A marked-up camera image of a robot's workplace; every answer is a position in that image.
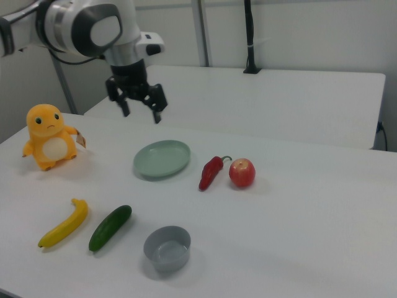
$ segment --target light green plate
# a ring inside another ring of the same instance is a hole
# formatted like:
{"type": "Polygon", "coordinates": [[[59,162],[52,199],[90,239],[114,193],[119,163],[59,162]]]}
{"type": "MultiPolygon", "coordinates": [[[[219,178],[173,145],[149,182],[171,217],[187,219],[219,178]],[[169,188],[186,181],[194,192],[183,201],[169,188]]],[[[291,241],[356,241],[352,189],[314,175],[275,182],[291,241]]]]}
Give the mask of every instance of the light green plate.
{"type": "Polygon", "coordinates": [[[180,171],[189,160],[185,143],[165,140],[142,148],[134,157],[134,168],[143,176],[164,177],[180,171]]]}

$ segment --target stuffed animal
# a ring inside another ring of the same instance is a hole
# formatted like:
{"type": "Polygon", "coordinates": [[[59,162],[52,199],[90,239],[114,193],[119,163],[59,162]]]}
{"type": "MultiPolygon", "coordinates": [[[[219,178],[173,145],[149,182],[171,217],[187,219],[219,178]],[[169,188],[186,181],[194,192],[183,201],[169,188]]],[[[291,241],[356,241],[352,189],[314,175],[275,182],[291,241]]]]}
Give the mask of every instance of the stuffed animal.
{"type": "Polygon", "coordinates": [[[34,106],[28,112],[26,122],[30,140],[25,144],[23,157],[33,154],[40,169],[48,171],[57,161],[77,156],[76,145],[70,135],[79,135],[79,132],[64,124],[63,116],[55,106],[34,106]]]}

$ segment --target green cucumber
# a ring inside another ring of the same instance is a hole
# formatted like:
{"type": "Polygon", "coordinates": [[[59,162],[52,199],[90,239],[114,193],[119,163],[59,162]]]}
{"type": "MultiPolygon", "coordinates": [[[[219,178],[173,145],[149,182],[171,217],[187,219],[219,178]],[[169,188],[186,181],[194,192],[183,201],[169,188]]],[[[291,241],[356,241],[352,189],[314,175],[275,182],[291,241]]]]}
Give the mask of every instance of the green cucumber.
{"type": "Polygon", "coordinates": [[[110,238],[130,218],[132,208],[128,205],[120,206],[110,213],[96,228],[89,240],[88,248],[91,251],[100,250],[110,238]]]}

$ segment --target plush toy face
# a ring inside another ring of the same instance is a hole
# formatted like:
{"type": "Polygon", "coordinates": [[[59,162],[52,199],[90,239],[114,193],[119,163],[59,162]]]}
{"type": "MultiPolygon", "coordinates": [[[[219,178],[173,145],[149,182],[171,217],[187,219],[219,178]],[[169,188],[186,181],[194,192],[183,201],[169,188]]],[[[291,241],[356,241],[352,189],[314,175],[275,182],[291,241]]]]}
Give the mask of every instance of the plush toy face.
{"type": "Polygon", "coordinates": [[[29,132],[38,137],[51,137],[64,127],[63,116],[55,106],[39,104],[26,117],[29,132]]]}

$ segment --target yellow banana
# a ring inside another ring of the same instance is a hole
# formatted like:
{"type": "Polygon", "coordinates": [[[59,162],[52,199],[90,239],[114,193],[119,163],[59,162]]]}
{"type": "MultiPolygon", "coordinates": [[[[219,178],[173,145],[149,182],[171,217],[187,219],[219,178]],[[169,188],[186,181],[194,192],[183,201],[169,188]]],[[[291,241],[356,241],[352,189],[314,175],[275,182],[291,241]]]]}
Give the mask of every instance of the yellow banana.
{"type": "Polygon", "coordinates": [[[85,200],[72,199],[76,206],[74,212],[64,222],[50,230],[38,242],[38,247],[51,247],[56,245],[62,239],[66,238],[71,232],[77,229],[86,219],[88,214],[88,205],[85,200]]]}

